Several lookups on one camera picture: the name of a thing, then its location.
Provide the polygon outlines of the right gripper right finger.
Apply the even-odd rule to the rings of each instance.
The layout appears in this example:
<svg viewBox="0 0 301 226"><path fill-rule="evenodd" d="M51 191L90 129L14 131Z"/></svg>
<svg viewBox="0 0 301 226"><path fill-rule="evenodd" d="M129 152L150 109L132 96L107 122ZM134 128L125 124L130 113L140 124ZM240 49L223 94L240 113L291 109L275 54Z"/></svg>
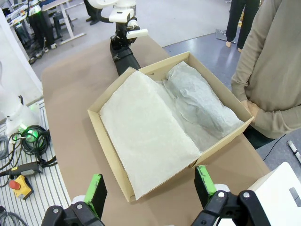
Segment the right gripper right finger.
<svg viewBox="0 0 301 226"><path fill-rule="evenodd" d="M195 167L194 185L203 210L193 226L218 225L231 219L236 226L269 226L268 217L254 191L244 190L239 195L217 190L205 165Z"/></svg>

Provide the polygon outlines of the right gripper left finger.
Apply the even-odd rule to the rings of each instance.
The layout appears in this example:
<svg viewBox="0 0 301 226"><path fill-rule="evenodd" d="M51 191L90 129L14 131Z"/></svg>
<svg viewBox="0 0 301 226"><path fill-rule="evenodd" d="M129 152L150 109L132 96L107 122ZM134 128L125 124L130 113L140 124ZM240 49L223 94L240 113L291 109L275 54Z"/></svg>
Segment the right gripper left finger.
<svg viewBox="0 0 301 226"><path fill-rule="evenodd" d="M43 226L103 226L101 220L107 189L102 174L94 174L83 201L63 209L50 206L43 218Z"/></svg>

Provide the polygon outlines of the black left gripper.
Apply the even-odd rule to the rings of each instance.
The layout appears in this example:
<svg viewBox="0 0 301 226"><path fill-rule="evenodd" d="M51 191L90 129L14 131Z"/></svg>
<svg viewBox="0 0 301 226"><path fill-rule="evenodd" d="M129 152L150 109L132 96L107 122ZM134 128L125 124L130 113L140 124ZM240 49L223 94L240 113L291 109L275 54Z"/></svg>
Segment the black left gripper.
<svg viewBox="0 0 301 226"><path fill-rule="evenodd" d="M127 38L127 33L136 30L137 26L128 26L127 23L116 23L115 35L111 36L111 49L119 50L122 44L130 47L136 41L136 38Z"/></svg>

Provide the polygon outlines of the person's left hand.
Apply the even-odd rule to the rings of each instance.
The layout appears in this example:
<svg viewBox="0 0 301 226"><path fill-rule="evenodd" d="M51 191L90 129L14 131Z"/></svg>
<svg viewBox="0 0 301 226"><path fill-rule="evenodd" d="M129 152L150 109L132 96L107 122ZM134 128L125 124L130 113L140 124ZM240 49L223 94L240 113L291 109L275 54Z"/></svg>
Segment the person's left hand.
<svg viewBox="0 0 301 226"><path fill-rule="evenodd" d="M251 101L248 101L248 100L247 100L247 107L248 107L248 110L249 110L250 114L251 114L254 118L256 118L257 113L258 113L258 111L260 110L260 108L259 108L255 103L253 103L253 102L251 102Z"/></svg>

